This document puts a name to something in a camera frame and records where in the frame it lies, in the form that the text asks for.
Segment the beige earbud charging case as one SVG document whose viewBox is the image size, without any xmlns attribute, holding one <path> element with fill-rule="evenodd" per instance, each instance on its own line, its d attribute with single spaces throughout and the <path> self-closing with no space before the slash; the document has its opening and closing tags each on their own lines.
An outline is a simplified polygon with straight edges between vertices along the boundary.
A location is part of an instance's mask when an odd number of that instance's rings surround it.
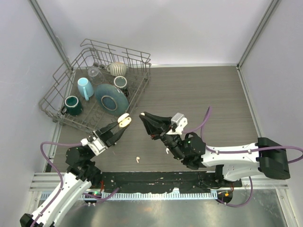
<svg viewBox="0 0 303 227">
<path fill-rule="evenodd" d="M 121 115 L 118 119 L 118 125 L 120 128 L 125 128 L 127 127 L 132 121 L 132 118 L 130 117 L 129 113 L 124 113 L 123 115 Z"/>
</svg>

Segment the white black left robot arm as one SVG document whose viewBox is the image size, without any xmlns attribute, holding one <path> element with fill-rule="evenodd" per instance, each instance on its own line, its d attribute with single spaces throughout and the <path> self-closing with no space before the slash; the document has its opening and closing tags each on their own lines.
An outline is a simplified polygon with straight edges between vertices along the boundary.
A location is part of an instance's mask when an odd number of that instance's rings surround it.
<svg viewBox="0 0 303 227">
<path fill-rule="evenodd" d="M 60 182 L 45 202 L 33 213 L 24 214 L 20 219 L 23 227 L 57 227 L 80 196 L 89 188 L 97 188 L 102 172 L 92 161 L 114 146 L 132 121 L 127 114 L 116 122 L 96 130 L 78 144 L 68 144 L 65 174 L 58 174 Z"/>
</svg>

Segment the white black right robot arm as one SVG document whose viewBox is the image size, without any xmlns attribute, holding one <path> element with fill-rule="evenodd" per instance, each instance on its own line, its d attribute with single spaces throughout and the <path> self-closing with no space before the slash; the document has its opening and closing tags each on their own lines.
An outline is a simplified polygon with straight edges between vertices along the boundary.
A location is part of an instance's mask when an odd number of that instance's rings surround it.
<svg viewBox="0 0 303 227">
<path fill-rule="evenodd" d="M 151 139 L 161 140 L 166 150 L 187 168 L 214 166 L 214 182 L 220 187 L 255 175 L 276 180 L 290 178 L 286 149 L 269 138 L 261 137 L 256 143 L 243 146 L 207 148 L 195 132 L 181 137 L 187 125 L 187 118 L 181 113 L 160 117 L 143 112 L 139 117 Z"/>
</svg>

